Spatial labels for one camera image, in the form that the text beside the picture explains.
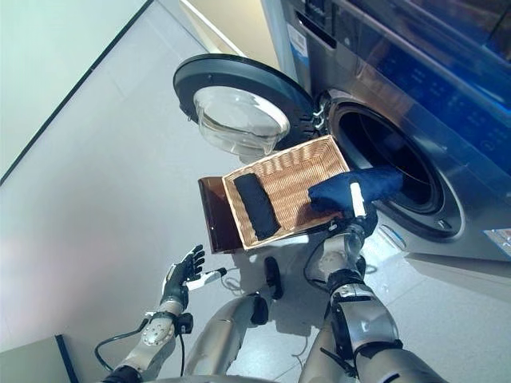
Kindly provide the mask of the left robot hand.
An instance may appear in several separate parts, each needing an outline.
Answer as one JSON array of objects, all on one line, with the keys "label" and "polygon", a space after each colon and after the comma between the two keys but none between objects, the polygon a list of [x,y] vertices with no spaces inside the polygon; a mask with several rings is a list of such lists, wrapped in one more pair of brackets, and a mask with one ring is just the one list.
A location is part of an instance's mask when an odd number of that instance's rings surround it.
[{"label": "left robot hand", "polygon": [[227,274],[225,267],[203,271],[204,257],[204,247],[199,244],[193,247],[179,263],[173,263],[170,266],[163,281],[161,307],[174,305],[177,309],[172,309],[171,312],[182,313],[188,307],[190,291],[199,290]]}]

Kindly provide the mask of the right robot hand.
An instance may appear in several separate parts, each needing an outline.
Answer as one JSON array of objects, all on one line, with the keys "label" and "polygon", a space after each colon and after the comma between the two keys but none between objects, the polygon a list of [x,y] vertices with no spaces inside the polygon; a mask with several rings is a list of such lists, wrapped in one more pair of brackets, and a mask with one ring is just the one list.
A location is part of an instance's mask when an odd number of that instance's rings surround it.
[{"label": "right robot hand", "polygon": [[343,230],[361,231],[365,238],[374,233],[378,224],[375,205],[365,200],[360,183],[352,179],[349,183],[345,206],[343,207]]}]

